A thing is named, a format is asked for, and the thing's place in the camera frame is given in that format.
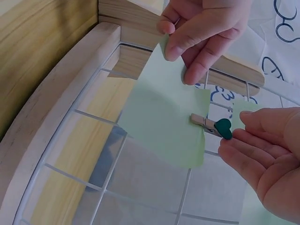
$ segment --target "clothespin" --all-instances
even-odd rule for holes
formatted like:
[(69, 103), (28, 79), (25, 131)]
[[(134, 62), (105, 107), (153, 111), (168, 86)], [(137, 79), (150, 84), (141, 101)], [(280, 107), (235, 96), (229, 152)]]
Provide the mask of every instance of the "clothespin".
[(202, 116), (192, 114), (191, 122), (204, 127), (204, 131), (212, 135), (230, 140), (233, 135), (231, 133), (231, 122), (228, 119), (220, 119), (217, 122), (204, 118)]

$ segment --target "blue pattern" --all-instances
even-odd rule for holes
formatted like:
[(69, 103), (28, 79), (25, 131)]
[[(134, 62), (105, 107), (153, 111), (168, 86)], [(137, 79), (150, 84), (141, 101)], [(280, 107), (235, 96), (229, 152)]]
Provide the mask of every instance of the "blue pattern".
[(280, 40), (282, 40), (282, 41), (284, 41), (284, 42), (286, 42), (286, 43), (292, 43), (292, 42), (294, 42), (294, 41), (300, 40), (300, 37), (296, 37), (296, 38), (294, 38), (293, 40), (287, 40), (287, 39), (285, 39), (284, 37), (282, 37), (282, 36), (280, 35), (280, 33), (279, 33), (279, 29), (280, 29), (281, 27), (283, 27), (283, 26), (288, 27), (292, 32), (294, 32), (294, 28), (293, 28), (291, 25), (289, 25), (286, 21), (292, 21), (292, 20), (294, 20), (294, 19), (297, 17), (297, 14), (298, 14), (297, 8), (295, 7), (296, 10), (295, 10), (294, 16), (292, 16), (292, 17), (285, 17), (285, 16), (283, 16), (283, 15), (279, 12), (279, 9), (278, 9), (278, 7), (277, 7), (277, 0), (274, 0), (274, 9), (275, 9), (275, 12), (277, 13), (277, 15), (280, 16), (280, 17), (282, 18), (282, 23), (280, 23), (280, 24), (276, 27), (276, 30), (275, 30), (276, 36), (277, 36)]
[(263, 70), (264, 74), (265, 74), (265, 75), (269, 75), (268, 73), (266, 73), (266, 68), (265, 68), (265, 63), (266, 63), (267, 61), (270, 61), (270, 62), (274, 65), (274, 67), (275, 67), (275, 68), (271, 71), (271, 74), (273, 74), (274, 72), (278, 71), (278, 72), (279, 72), (279, 76), (276, 76), (276, 78), (281, 79), (281, 80), (284, 81), (283, 74), (282, 74), (281, 70), (279, 69), (279, 67), (277, 66), (277, 64), (274, 62), (274, 60), (271, 59), (271, 58), (268, 57), (268, 56), (265, 56), (265, 57), (263, 58), (263, 60), (262, 60), (262, 70)]

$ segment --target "paper note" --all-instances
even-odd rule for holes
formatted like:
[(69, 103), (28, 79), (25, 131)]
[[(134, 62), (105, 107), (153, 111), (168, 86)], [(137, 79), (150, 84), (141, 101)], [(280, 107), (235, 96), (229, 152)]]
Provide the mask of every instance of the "paper note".
[(296, 225), (267, 211), (250, 185), (247, 185), (239, 225)]
[(168, 36), (156, 46), (122, 111), (119, 126), (160, 159), (193, 168), (203, 162), (205, 138), (201, 126), (190, 122), (192, 113), (206, 117), (210, 91), (182, 83), (182, 58), (166, 61)]
[(231, 120), (231, 130), (234, 131), (235, 129), (241, 128), (244, 129), (245, 125), (240, 120), (240, 112), (242, 111), (251, 111), (255, 112), (259, 109), (263, 108), (260, 105), (254, 104), (252, 102), (247, 102), (243, 100), (235, 100), (233, 102), (233, 113), (232, 113), (232, 120)]

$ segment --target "palm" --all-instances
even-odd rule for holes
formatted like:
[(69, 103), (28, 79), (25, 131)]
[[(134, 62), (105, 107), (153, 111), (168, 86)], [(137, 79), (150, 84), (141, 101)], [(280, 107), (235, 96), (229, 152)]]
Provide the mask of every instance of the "palm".
[(221, 157), (233, 168), (240, 168), (237, 171), (256, 191), (266, 209), (283, 218), (287, 212), (297, 215), (300, 159), (285, 148), (282, 138), (252, 133), (256, 134), (236, 130), (234, 139), (221, 142)]

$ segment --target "heart-shaped clothespin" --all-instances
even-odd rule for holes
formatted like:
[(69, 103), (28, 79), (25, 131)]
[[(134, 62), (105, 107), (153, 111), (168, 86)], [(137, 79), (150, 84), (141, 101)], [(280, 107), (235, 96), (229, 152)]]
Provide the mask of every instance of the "heart-shaped clothespin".
[(231, 133), (231, 122), (228, 119), (220, 119), (218, 122), (214, 124), (215, 129), (219, 132), (219, 134), (227, 139), (232, 139), (233, 135)]

